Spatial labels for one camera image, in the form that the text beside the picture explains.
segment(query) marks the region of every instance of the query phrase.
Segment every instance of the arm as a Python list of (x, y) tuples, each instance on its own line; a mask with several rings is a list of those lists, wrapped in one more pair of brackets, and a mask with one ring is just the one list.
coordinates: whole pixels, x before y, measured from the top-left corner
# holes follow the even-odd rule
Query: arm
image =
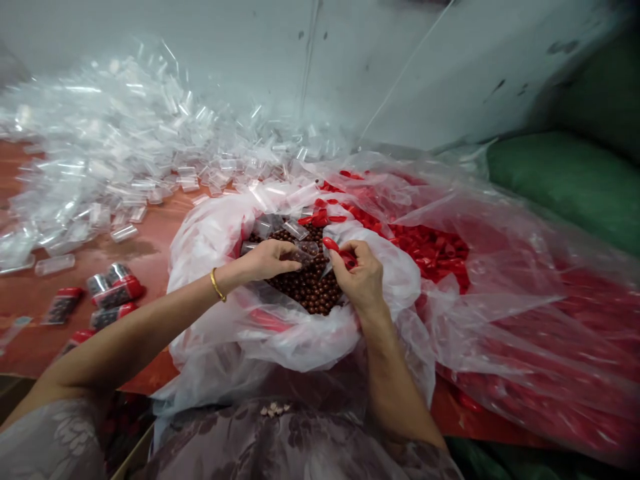
[(405, 356), (382, 296), (382, 264), (363, 241), (350, 241), (358, 266), (347, 271), (332, 251), (331, 262), (338, 285), (353, 304), (367, 342), (371, 409), (394, 443), (416, 440), (447, 449), (422, 394), (413, 382)]
[[(252, 252), (216, 269), (216, 284), (227, 295), (247, 282), (298, 270), (300, 263), (280, 260), (294, 250), (289, 242), (264, 241)], [(52, 364), (0, 431), (55, 400), (86, 397), (101, 406), (113, 390), (136, 376), (218, 300), (207, 274), (111, 324)]]

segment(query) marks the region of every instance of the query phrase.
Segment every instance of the filled vial with red cap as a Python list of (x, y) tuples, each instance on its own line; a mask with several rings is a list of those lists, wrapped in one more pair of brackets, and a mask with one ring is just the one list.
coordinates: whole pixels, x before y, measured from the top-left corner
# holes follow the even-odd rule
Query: filled vial with red cap
[(111, 282), (101, 273), (87, 279), (87, 290), (89, 290), (89, 294), (92, 297), (95, 297), (98, 293), (109, 290), (111, 287)]
[(132, 302), (141, 297), (144, 292), (145, 288), (140, 285), (138, 279), (129, 275), (128, 278), (118, 280), (109, 290), (98, 293), (91, 302), (98, 308), (108, 310)]
[(116, 285), (117, 283), (126, 281), (130, 277), (133, 277), (133, 274), (126, 265), (123, 265), (122, 263), (112, 263), (109, 266), (107, 280), (111, 285)]
[(66, 353), (69, 353), (71, 350), (76, 348), (81, 343), (86, 342), (94, 335), (95, 335), (94, 330), (89, 330), (89, 329), (78, 330), (71, 336), (71, 338), (62, 348), (62, 350), (60, 350), (60, 353), (58, 353), (58, 355), (56, 356), (56, 358), (54, 358), (53, 361), (58, 360), (58, 358), (62, 357)]
[(100, 331), (103, 328), (108, 327), (116, 320), (120, 320), (125, 315), (136, 310), (136, 308), (137, 305), (135, 303), (129, 302), (120, 307), (112, 308), (109, 310), (98, 310), (97, 312), (94, 312), (92, 314), (89, 326), (94, 330)]
[(82, 288), (60, 289), (55, 294), (42, 325), (64, 325), (82, 297)]

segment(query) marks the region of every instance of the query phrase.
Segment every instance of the hand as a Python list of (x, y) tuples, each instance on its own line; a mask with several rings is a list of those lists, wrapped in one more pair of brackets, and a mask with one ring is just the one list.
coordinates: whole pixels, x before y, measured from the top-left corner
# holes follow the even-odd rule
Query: hand
[(291, 242), (265, 240), (233, 263), (243, 272), (246, 281), (270, 279), (281, 273), (302, 268), (300, 262), (280, 260), (283, 255), (294, 253), (296, 250), (296, 246)]
[(367, 242), (350, 240), (342, 245), (341, 250), (353, 251), (358, 260), (358, 266), (348, 271), (340, 255), (333, 250), (329, 251), (338, 285), (356, 311), (362, 314), (384, 307), (386, 304), (382, 296), (382, 263), (373, 256)]

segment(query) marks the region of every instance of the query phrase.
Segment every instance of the large plastic sack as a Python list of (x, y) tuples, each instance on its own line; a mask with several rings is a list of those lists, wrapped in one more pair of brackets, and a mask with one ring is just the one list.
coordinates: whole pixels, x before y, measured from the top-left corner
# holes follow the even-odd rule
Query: large plastic sack
[(640, 257), (640, 169), (565, 132), (498, 142), (491, 181)]
[(580, 66), (550, 120), (640, 167), (640, 31), (630, 28)]
[(441, 374), (535, 433), (629, 464), (640, 435), (636, 259), (442, 164), (368, 153), (307, 168), (420, 266), (417, 311)]
[[(349, 195), (320, 191), (311, 176), (301, 182), (256, 183), (238, 195), (224, 195), (198, 205), (184, 220), (171, 244), (168, 292), (232, 261), (262, 214), (298, 214), (318, 199)], [(411, 364), (425, 396), (435, 386), (427, 332), (413, 307), (420, 294), (420, 273), (412, 258), (360, 222), (340, 204), (329, 215), (347, 217), (325, 228), (338, 243), (368, 242), (384, 266), (383, 295), (397, 322)], [(421, 335), (414, 335), (421, 330)], [(180, 375), (154, 394), (157, 412), (174, 413), (209, 403), (237, 400), (261, 391), (275, 365), (294, 371), (327, 370), (354, 350), (361, 338), (353, 307), (334, 307), (326, 317), (309, 315), (290, 297), (265, 282), (232, 292), (174, 340), (169, 350)]]

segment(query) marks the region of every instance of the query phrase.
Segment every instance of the left hand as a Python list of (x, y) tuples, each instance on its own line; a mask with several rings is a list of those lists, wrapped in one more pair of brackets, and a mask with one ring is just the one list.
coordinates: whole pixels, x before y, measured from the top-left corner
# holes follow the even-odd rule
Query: left hand
[(270, 239), (260, 242), (256, 248), (233, 263), (238, 264), (247, 281), (265, 280), (281, 273), (300, 270), (302, 263), (280, 260), (283, 255), (296, 251), (296, 246), (291, 242)]

